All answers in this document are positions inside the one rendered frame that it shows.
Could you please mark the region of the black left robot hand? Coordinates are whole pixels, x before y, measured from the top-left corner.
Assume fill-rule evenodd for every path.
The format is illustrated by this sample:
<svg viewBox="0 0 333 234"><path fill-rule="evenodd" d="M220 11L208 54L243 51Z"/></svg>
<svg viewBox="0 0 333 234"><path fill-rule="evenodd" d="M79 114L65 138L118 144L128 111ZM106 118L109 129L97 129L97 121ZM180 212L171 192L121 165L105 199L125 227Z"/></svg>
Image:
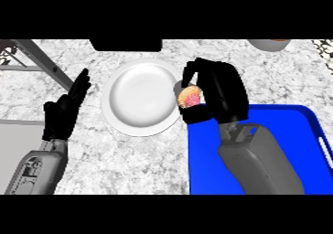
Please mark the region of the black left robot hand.
<svg viewBox="0 0 333 234"><path fill-rule="evenodd" d="M43 141L53 139L66 141L69 139L88 87L87 69L82 69L71 85L69 92L59 97L56 102L44 102Z"/></svg>

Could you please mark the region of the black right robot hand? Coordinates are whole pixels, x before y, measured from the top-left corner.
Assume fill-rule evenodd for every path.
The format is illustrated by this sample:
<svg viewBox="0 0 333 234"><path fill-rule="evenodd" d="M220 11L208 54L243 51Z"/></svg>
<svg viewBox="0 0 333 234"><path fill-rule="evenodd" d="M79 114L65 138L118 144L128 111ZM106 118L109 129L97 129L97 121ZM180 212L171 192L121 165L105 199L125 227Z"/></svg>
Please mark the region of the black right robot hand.
<svg viewBox="0 0 333 234"><path fill-rule="evenodd" d="M226 62L196 58L186 62L181 71L181 88L198 74L196 86L202 92L204 104L178 108L186 124L215 119L217 123L229 123L246 119L248 99L245 86L236 68Z"/></svg>

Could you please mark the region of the pink frosted cupcake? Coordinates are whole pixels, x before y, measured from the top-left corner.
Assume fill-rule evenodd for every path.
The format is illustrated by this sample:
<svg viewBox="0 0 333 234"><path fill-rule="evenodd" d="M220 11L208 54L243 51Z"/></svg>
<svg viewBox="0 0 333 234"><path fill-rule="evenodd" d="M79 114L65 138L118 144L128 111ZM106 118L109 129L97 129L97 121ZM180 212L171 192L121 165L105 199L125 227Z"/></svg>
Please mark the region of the pink frosted cupcake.
<svg viewBox="0 0 333 234"><path fill-rule="evenodd" d="M177 96L177 105L186 109L199 104L199 94L201 89L198 86L187 86L178 96Z"/></svg>

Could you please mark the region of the white round plate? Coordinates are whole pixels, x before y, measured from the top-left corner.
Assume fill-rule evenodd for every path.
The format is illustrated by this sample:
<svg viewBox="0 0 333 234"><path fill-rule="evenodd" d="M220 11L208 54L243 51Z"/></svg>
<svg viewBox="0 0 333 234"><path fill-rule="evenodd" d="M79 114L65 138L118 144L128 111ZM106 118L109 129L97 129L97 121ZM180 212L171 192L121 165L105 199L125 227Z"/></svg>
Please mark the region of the white round plate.
<svg viewBox="0 0 333 234"><path fill-rule="evenodd" d="M162 60L140 58L111 74L102 91L103 117L116 131L152 136L178 119L173 87L180 72Z"/></svg>

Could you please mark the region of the blue plastic tray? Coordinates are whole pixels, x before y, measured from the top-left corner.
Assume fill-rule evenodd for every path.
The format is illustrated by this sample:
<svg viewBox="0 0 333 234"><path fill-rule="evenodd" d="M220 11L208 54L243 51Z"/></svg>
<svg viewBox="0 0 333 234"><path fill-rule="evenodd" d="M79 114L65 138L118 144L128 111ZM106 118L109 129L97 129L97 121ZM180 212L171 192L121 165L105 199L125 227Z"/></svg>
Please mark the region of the blue plastic tray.
<svg viewBox="0 0 333 234"><path fill-rule="evenodd" d="M333 151L311 110L302 105L252 104L248 123L267 128L300 177L307 195L333 195ZM187 126L187 174L192 194L240 195L243 190L217 154L214 119Z"/></svg>

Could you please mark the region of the grey round pot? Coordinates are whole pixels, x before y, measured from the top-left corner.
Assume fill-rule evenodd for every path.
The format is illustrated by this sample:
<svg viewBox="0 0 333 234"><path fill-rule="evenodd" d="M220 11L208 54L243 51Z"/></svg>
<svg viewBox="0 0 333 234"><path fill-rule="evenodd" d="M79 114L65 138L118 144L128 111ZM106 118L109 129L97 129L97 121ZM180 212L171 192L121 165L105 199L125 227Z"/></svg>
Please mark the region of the grey round pot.
<svg viewBox="0 0 333 234"><path fill-rule="evenodd" d="M257 48L261 51L267 52L276 52L280 51L286 45L289 44L291 40L289 39L249 39L248 43L254 48Z"/></svg>

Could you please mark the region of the black rectangular appliance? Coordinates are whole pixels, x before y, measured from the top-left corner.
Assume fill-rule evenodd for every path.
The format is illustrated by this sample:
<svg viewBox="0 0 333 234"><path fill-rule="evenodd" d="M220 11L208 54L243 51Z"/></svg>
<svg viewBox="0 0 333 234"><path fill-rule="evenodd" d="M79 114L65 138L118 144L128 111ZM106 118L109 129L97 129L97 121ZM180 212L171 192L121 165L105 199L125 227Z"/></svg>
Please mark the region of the black rectangular appliance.
<svg viewBox="0 0 333 234"><path fill-rule="evenodd" d="M162 48L161 39L90 39L97 51L158 52Z"/></svg>

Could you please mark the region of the black white patterned mat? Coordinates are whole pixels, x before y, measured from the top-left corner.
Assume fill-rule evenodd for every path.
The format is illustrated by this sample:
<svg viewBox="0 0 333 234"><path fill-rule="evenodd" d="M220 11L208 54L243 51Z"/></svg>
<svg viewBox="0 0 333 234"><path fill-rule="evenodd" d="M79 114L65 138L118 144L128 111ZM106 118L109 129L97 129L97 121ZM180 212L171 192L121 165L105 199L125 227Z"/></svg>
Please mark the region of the black white patterned mat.
<svg viewBox="0 0 333 234"><path fill-rule="evenodd" d="M314 45L317 53L325 60L325 66L333 75L333 39L311 39L311 44Z"/></svg>

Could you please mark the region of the grey metal frame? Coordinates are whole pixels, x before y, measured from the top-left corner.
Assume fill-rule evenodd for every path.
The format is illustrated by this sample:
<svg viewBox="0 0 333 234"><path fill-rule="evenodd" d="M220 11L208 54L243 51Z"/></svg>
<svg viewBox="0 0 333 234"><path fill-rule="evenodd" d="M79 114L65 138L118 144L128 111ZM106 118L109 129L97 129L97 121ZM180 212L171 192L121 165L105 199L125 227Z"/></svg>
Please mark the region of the grey metal frame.
<svg viewBox="0 0 333 234"><path fill-rule="evenodd" d="M26 66L16 59L15 55L6 51L6 48L16 48L34 62L34 66ZM0 59L4 58L1 53L6 53L6 55L17 62L17 65L0 65L0 70L41 71L50 76L65 90L71 89L72 81L69 77L65 75L31 39L0 39Z"/></svg>

